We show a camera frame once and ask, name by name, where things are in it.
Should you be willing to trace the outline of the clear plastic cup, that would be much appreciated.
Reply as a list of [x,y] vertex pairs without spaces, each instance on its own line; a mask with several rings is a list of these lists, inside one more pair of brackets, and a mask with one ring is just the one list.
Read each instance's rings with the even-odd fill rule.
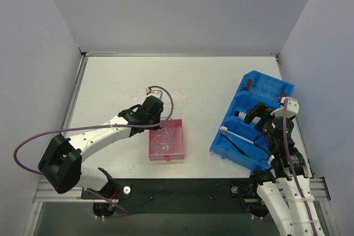
[[155,154],[168,154],[171,151],[172,139],[166,135],[157,135],[152,140],[152,149]]
[[171,137],[175,130],[174,120],[168,117],[161,117],[160,121],[163,123],[161,125],[160,134],[166,137]]

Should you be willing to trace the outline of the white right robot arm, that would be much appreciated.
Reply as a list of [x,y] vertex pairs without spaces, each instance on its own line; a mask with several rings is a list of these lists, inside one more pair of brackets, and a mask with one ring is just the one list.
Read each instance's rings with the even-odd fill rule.
[[282,97],[277,109],[258,103],[247,110],[244,122],[260,118],[254,128],[267,145],[269,168],[254,172],[256,192],[280,235],[324,235],[306,160],[291,138],[298,111],[298,101],[291,97]]

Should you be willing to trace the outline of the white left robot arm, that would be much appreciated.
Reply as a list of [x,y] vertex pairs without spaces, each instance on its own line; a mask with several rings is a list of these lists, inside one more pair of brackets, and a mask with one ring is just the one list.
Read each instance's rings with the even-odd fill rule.
[[101,167],[90,170],[82,163],[114,142],[143,132],[141,126],[158,124],[163,105],[159,98],[147,96],[143,104],[121,111],[104,128],[69,138],[62,134],[53,137],[39,162],[39,171],[59,194],[81,187],[94,190],[101,198],[109,197],[113,193],[113,177]]

